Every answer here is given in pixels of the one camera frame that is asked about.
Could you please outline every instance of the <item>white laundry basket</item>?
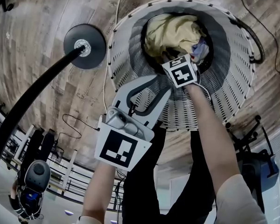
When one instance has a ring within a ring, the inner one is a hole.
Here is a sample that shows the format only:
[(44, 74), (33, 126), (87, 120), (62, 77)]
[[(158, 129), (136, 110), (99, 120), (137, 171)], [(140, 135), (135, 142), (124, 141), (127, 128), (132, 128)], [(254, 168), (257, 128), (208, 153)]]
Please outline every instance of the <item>white laundry basket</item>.
[[(191, 14), (198, 17), (211, 37), (213, 54), (210, 67), (201, 74), (201, 85), (210, 92), (217, 116), (228, 122), (240, 109), (251, 87), (255, 63), (262, 63), (264, 51), (253, 31), (228, 10), (203, 0), (154, 0), (133, 10), (115, 27), (108, 47), (108, 70), (114, 89), (129, 81), (156, 74), (142, 49), (143, 27), (148, 20), (163, 14)], [(261, 58), (254, 59), (251, 37)], [(188, 94), (175, 88), (165, 75), (133, 97), (137, 110), (143, 111), (164, 87), (171, 85), (172, 95), (159, 120), (171, 129), (197, 130), (194, 107)]]

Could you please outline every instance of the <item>round black base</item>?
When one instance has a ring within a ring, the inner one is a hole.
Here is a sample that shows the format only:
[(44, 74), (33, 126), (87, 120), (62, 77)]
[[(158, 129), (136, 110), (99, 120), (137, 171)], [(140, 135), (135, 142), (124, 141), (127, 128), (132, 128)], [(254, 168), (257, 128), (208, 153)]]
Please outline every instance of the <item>round black base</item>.
[(75, 48), (78, 40), (86, 40), (91, 46), (91, 52), (88, 56), (78, 56), (72, 64), (81, 69), (92, 69), (100, 65), (106, 54), (106, 41), (101, 32), (89, 25), (80, 24), (68, 31), (63, 42), (65, 54), (70, 53)]

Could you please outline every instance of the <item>wooden floor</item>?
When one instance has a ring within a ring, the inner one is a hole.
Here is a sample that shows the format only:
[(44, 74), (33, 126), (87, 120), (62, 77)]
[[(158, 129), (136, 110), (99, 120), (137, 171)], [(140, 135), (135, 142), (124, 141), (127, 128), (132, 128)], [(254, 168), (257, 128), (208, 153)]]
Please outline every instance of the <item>wooden floor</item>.
[[(0, 100), (9, 111), (24, 91), (54, 62), (63, 56), (63, 39), (67, 31), (81, 23), (99, 27), (106, 40), (114, 26), (117, 0), (9, 0), (17, 6), (10, 12), (0, 8)], [(122, 0), (119, 17), (150, 0)], [(232, 123), (240, 130), (249, 129), (253, 117), (260, 114), (270, 134), (280, 126), (280, 75), (274, 70), (276, 51), (272, 37), (248, 14), (240, 0), (207, 0), (229, 9), (254, 29), (265, 50), (266, 61), (256, 69), (250, 98)], [(280, 47), (280, 0), (245, 0), (248, 7), (267, 28), (276, 34)], [(280, 50), (277, 63), (280, 69)], [(62, 121), (64, 113), (79, 117), (96, 126), (104, 113), (102, 84), (105, 60), (93, 70), (80, 70), (69, 65), (42, 92), (21, 120), (27, 130), (31, 124), (57, 132), (77, 135)], [(114, 97), (110, 80), (106, 84), (107, 104)], [(82, 138), (77, 140), (61, 135), (59, 146), (70, 158), (78, 149), (76, 161), (95, 168), (93, 153), (96, 131), (72, 118), (67, 119)], [(159, 159), (160, 175), (166, 178), (189, 171), (191, 163), (189, 132), (168, 133), (165, 148)]]

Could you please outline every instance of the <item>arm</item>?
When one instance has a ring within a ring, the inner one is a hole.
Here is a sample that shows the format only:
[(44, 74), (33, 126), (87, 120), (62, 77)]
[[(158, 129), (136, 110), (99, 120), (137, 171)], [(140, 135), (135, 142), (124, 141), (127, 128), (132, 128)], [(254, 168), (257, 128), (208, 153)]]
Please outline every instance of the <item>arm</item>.
[(187, 85), (186, 88), (193, 101), (204, 157), (217, 193), (227, 179), (240, 173), (235, 149), (200, 87)]
[(10, 198), (15, 199), (16, 198), (16, 193), (17, 193), (17, 185), (18, 185), (18, 180), (15, 180), (11, 190), (10, 190)]
[(100, 162), (89, 183), (83, 204), (82, 216), (89, 216), (104, 223), (105, 212), (111, 200), (115, 167)]

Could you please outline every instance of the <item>black shirt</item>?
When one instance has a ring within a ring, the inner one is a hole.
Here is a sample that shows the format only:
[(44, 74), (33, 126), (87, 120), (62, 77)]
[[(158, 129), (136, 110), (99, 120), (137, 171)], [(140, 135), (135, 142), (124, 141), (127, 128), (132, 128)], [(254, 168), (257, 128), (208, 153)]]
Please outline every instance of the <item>black shirt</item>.
[(10, 204), (11, 204), (13, 210), (14, 210), (18, 215), (20, 215), (22, 218), (28, 219), (28, 220), (31, 220), (31, 219), (34, 220), (34, 219), (36, 219), (36, 218), (39, 217), (40, 211), (34, 215), (34, 218), (33, 218), (33, 217), (29, 217), (29, 216), (26, 214), (26, 212), (20, 207), (19, 198), (18, 198), (17, 195), (15, 196), (15, 199), (12, 199), (10, 195), (8, 195), (8, 197), (9, 197), (9, 202), (10, 202)]

